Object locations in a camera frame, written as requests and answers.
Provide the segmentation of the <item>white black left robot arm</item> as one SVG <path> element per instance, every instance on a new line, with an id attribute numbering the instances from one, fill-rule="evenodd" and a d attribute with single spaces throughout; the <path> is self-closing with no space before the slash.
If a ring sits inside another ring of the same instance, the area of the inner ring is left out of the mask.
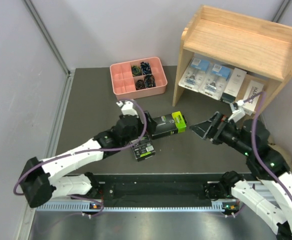
<path id="1" fill-rule="evenodd" d="M 53 198 L 86 195 L 95 198 L 100 191 L 92 173 L 68 174 L 93 162 L 104 160 L 127 148 L 146 133 L 153 133 L 156 122 L 145 111 L 144 119 L 137 114 L 121 114 L 110 129 L 104 130 L 82 145 L 51 158 L 27 160 L 17 185 L 29 207 L 37 208 Z"/>

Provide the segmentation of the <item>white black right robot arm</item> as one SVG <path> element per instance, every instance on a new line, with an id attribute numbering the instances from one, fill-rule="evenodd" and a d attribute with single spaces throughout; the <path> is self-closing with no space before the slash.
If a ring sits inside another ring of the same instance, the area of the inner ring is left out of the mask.
<path id="1" fill-rule="evenodd" d="M 233 119 L 216 112 L 210 119 L 190 126 L 203 140 L 226 144 L 246 157 L 251 175 L 273 195 L 273 205 L 242 175 L 229 171 L 218 183 L 204 185 L 208 199 L 235 198 L 257 214 L 278 240 L 292 240 L 292 172 L 283 155 L 268 143 L 270 132 L 258 119 L 247 119 L 238 128 Z"/>

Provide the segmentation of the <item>black green face-print razor box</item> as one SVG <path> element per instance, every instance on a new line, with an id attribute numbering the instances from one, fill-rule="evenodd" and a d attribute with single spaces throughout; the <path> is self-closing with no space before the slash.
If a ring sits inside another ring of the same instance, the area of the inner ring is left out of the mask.
<path id="1" fill-rule="evenodd" d="M 135 139 L 130 143 L 132 144 L 131 149 L 137 162 L 151 158 L 156 154 L 152 140 L 147 133 L 140 141 Z"/>

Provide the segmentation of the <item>blue white razor blister pack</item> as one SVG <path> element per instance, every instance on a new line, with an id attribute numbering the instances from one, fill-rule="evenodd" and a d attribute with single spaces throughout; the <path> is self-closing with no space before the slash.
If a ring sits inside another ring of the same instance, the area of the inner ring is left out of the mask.
<path id="1" fill-rule="evenodd" d="M 178 85 L 198 92 L 210 65 L 210 61 L 194 57 L 184 71 Z"/>

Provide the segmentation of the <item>black green Gillette razor box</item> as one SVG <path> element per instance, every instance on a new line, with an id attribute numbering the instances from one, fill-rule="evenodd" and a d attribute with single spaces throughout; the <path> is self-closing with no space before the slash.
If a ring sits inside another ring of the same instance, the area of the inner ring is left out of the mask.
<path id="1" fill-rule="evenodd" d="M 187 128 L 186 117 L 180 111 L 158 116 L 153 120 L 156 122 L 156 129 L 150 135 L 152 140 L 183 133 Z"/>

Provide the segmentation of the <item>white razor box dark end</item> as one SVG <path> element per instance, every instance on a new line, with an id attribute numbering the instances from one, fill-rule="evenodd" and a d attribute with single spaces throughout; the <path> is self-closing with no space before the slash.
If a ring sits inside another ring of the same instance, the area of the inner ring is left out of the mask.
<path id="1" fill-rule="evenodd" d="M 247 72 L 245 70 L 240 68 L 233 69 L 227 85 L 221 95 L 221 102 L 230 104 L 236 100 L 246 75 Z"/>

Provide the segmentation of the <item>white Harry's razor box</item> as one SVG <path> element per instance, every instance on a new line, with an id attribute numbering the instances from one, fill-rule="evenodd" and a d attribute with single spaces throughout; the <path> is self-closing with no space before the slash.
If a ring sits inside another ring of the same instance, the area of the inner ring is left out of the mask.
<path id="1" fill-rule="evenodd" d="M 243 109 L 247 115 L 252 115 L 255 111 L 259 96 L 264 89 L 264 84 L 251 80 L 243 97 Z"/>

